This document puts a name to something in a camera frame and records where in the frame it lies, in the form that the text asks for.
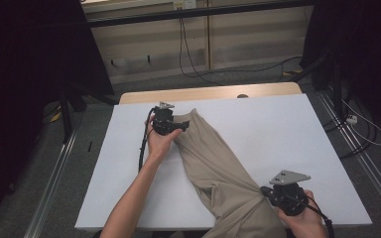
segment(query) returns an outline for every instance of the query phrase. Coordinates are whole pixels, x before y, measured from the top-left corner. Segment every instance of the white table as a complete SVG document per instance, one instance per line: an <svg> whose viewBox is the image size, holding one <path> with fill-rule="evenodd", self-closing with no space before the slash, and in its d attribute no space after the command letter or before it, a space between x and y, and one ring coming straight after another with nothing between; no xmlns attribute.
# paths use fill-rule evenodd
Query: white table
<svg viewBox="0 0 381 238"><path fill-rule="evenodd" d="M295 90L279 93L280 96L272 96L271 90L260 95L270 96L251 95L262 88L283 89L286 86ZM234 91L233 87L202 89L205 92L223 90L223 96L217 96L222 99L208 99L206 97L212 95L208 93L199 100L168 102L176 105L176 115L196 108L219 132L259 186L268 185L269 179L282 169L309 175L312 179L299 182L299 185L314 191L322 212L335 226L371 224L312 106L300 89L294 84L249 85L247 88L259 87L259 90L246 91L249 98L236 99L232 92L245 92L239 87L234 86ZM173 92L179 92L179 97L189 96L181 90ZM159 102L154 99L169 99L171 93L164 91L144 99L148 99L146 102L115 106L76 228L97 230L104 225L111 209L138 173L143 123L148 111ZM132 93L125 98L135 96L136 93ZM207 229L213 224L214 217L197 197L186 177L178 148L172 145L152 184L138 228L192 230Z"/></svg>

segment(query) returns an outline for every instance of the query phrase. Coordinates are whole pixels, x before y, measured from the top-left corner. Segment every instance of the beige cloth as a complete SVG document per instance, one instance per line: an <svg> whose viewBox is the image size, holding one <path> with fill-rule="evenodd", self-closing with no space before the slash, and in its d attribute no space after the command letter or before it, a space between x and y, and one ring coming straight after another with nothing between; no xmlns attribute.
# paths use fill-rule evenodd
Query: beige cloth
<svg viewBox="0 0 381 238"><path fill-rule="evenodd" d="M175 116L175 122L187 120L190 127L176 143L188 178L216 218L204 237L286 237L268 199L219 134L195 109Z"/></svg>

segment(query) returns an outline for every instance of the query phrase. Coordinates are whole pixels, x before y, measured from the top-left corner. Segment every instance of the gray floor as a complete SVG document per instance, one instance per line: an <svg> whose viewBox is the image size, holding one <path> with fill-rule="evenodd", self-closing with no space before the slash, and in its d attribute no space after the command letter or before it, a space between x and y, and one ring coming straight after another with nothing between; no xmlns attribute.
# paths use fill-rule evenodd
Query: gray floor
<svg viewBox="0 0 381 238"><path fill-rule="evenodd" d="M297 62L297 60L292 60L286 63L284 70L298 68ZM239 67L238 69L254 69L268 65L271 64L250 65ZM225 85L289 80L288 77L281 76L279 66L265 71L218 72L204 75L203 78ZM129 82L114 85L116 95L113 98L118 99L127 91L201 86L215 86L215 84L203 81L200 78L176 75L140 81L139 83ZM328 122L331 117L320 100L319 94L322 92L315 92L308 79L301 81L300 86L302 91L308 95L320 122L322 124ZM40 237L92 237L92 233L75 230L73 225L92 176L99 148L104 140L112 107L89 98L86 98L86 101L88 108L85 112L72 113L71 115L74 119L74 125L79 125L76 140L66 161L63 175L55 192L55 197L51 204L51 209L47 214ZM63 147L63 135L64 128L62 121L45 125L42 128L40 140L31 154L23 175L16 183L15 192L6 196L1 203L0 237L24 237L47 182L51 177L54 166L57 163ZM339 130L332 130L327 135L340 156L350 152L351 149ZM366 152L381 172L381 147L371 146ZM381 195L362 168L359 157L342 160L342 163L369 212L373 225L338 228L335 231L336 237L381 237ZM151 236L149 232L137 233L137 237L149 236Z"/></svg>

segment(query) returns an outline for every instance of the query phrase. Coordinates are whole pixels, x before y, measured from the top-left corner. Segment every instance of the metal rail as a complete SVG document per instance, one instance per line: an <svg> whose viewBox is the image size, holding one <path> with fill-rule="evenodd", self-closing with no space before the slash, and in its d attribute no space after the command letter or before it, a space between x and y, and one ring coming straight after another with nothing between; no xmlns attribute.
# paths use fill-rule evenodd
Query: metal rail
<svg viewBox="0 0 381 238"><path fill-rule="evenodd" d="M331 118L338 118L336 113L333 111L332 100L327 95L326 96L319 95L318 97L323 107L326 109L327 113L329 114L329 116ZM335 125L338 125L339 123L340 123L339 119L336 119ZM345 128L344 126L341 126L339 129L339 132L341 133L342 137L345 139L346 143L351 148L351 150L361 145L360 141L353 134L353 132L351 131L349 127ZM365 151L357 154L356 158L358 163L361 165L361 167L364 169L364 171L370 178L376 190L381 195L381 173L379 169L376 167L376 165L373 163L373 160Z"/></svg>
<svg viewBox="0 0 381 238"><path fill-rule="evenodd" d="M109 27L109 26L134 24L134 23L165 21L165 20L173 20L173 19L180 19L180 18L194 18L194 17L231 14L231 13L255 12L255 11L273 10L273 9L304 7L304 6L315 5L317 1L318 0L276 0L276 1L268 1L268 2L252 3L252 4L206 7L206 8L179 10L179 11L150 13L150 14L142 14L142 15L135 15L135 16L127 16L127 17L97 18L97 19L89 20L88 22L41 25L41 26L38 26L38 28L39 29L71 28L71 27L100 28L100 27Z"/></svg>
<svg viewBox="0 0 381 238"><path fill-rule="evenodd" d="M76 127L73 129L70 137L67 142L63 144L61 153L57 160L57 163L52 172L51 178L49 179L48 185L46 186L42 198L39 202L39 205L36 208L36 211L33 215L32 220L30 221L27 232L24 235L24 238L39 238L42 232L42 229L45 225L46 218L51 209L52 202L54 201L54 196L57 192L58 185L60 183L62 174L64 173L64 167L72 150L73 144L75 142L77 131L82 122L83 113L80 114L79 122Z"/></svg>

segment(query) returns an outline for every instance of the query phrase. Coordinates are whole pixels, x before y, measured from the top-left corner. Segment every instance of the forearm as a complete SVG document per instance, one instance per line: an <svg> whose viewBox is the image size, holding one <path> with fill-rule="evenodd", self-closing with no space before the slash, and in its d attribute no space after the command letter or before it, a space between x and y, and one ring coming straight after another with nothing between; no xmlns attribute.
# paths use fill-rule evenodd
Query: forearm
<svg viewBox="0 0 381 238"><path fill-rule="evenodd" d="M113 208L100 237L132 237L158 166L158 163L147 159L147 163Z"/></svg>

